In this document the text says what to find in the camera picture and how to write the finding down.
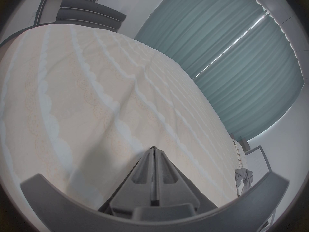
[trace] gray cloth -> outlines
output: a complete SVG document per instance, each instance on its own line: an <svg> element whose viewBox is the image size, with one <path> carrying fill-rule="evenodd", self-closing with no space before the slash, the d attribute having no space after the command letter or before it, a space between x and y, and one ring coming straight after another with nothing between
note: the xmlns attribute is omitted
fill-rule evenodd
<svg viewBox="0 0 309 232"><path fill-rule="evenodd" d="M240 168L235 170L235 177L236 177L236 187L238 188L241 180L243 180L243 190L241 194L244 194L251 188L251 183L253 181L252 171L246 168Z"/></svg>

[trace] white wall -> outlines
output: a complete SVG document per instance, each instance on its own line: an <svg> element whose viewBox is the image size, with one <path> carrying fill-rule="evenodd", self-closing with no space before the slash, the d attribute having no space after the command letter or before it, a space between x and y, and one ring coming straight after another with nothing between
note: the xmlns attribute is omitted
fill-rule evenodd
<svg viewBox="0 0 309 232"><path fill-rule="evenodd" d="M296 196L309 171L309 85L303 86L295 103L275 124L248 142L252 149L261 145L272 171L290 181L276 209L276 221Z"/></svg>
<svg viewBox="0 0 309 232"><path fill-rule="evenodd" d="M149 15L163 0L99 0L97 3L127 15L119 29L128 37L134 38ZM35 12L41 0L22 0L0 33L0 43L13 33L33 25Z"/></svg>

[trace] bed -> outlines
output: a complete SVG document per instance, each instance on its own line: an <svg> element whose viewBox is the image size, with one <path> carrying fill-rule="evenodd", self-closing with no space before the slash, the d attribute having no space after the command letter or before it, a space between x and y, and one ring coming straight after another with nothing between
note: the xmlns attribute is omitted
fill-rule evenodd
<svg viewBox="0 0 309 232"><path fill-rule="evenodd" d="M40 231L19 184L41 173L98 209L155 145L220 207L237 198L235 145L173 60L108 30L51 24L22 33L0 63L0 177Z"/></svg>

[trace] green curtain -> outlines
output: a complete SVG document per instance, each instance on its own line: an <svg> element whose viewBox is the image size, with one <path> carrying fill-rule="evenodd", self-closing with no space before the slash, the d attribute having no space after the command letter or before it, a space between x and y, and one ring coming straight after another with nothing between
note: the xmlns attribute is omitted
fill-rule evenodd
<svg viewBox="0 0 309 232"><path fill-rule="evenodd" d="M193 79L264 14L255 0L164 0L135 39ZM290 43L268 15L194 81L227 131L247 140L275 123L304 84Z"/></svg>

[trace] curtain fold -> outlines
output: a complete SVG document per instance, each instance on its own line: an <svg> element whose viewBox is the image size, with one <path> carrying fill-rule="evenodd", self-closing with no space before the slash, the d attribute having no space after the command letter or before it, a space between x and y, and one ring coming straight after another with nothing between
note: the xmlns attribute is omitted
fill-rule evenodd
<svg viewBox="0 0 309 232"><path fill-rule="evenodd" d="M164 0L135 39L193 79L264 14L255 0ZM304 84L290 43L268 15L194 81L227 131L247 140L274 124Z"/></svg>

